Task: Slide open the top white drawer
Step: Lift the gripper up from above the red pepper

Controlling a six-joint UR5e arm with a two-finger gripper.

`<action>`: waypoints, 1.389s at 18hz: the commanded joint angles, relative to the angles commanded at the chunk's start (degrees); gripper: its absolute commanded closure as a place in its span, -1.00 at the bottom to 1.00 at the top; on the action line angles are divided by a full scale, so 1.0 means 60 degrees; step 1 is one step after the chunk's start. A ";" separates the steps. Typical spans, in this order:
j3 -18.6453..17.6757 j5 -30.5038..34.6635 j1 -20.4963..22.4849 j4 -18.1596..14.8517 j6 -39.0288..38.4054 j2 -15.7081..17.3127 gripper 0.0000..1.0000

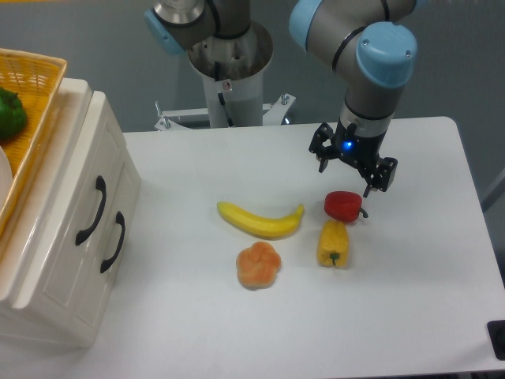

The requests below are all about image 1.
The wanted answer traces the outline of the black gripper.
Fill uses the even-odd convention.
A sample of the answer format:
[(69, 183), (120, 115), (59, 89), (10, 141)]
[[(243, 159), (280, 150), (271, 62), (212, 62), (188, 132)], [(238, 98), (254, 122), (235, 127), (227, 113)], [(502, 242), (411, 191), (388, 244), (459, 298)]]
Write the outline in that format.
[(320, 173), (327, 168), (328, 162), (339, 159), (357, 169), (365, 176), (367, 186), (363, 197), (373, 191), (386, 192), (395, 178), (398, 161), (392, 157), (381, 157), (380, 147), (386, 133), (374, 137), (357, 134), (357, 125), (349, 124), (346, 128), (341, 122), (335, 130), (323, 122), (316, 129), (309, 144), (309, 151), (319, 162)]

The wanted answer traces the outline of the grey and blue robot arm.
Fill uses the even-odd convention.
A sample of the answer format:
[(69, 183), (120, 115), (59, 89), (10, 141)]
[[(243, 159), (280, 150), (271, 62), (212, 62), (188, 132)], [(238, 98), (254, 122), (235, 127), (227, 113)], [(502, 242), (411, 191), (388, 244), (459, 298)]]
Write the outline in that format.
[[(380, 146), (413, 74), (417, 41), (399, 21), (416, 1), (299, 1), (289, 19), (298, 46), (347, 84), (336, 127), (322, 124), (309, 151), (325, 168), (339, 159), (367, 190), (386, 191), (397, 160)], [(263, 74), (273, 41), (247, 1), (157, 1), (144, 19), (168, 54), (184, 53), (204, 82), (213, 127), (263, 122)]]

